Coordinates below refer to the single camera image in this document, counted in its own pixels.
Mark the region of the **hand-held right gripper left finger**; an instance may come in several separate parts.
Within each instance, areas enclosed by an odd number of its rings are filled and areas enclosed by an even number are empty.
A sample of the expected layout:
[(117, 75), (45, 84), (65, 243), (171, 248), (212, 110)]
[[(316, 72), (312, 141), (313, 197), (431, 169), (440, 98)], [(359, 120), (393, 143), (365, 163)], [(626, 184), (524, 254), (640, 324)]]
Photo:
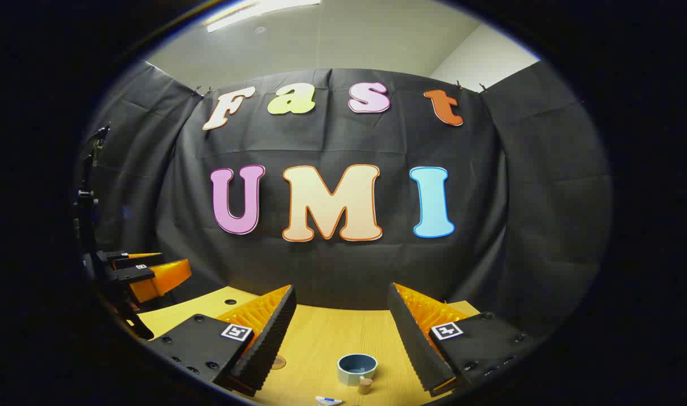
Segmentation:
[(148, 341), (189, 374), (246, 396), (263, 388), (297, 307), (285, 285), (217, 317), (194, 314)]

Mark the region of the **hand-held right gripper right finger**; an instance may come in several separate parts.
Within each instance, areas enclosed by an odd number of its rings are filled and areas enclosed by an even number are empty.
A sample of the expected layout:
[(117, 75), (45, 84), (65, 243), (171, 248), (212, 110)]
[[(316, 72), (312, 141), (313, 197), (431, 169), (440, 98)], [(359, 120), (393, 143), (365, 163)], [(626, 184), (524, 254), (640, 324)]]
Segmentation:
[(467, 314), (398, 283), (387, 303), (408, 360), (431, 396), (472, 391), (534, 349), (534, 337), (492, 312)]

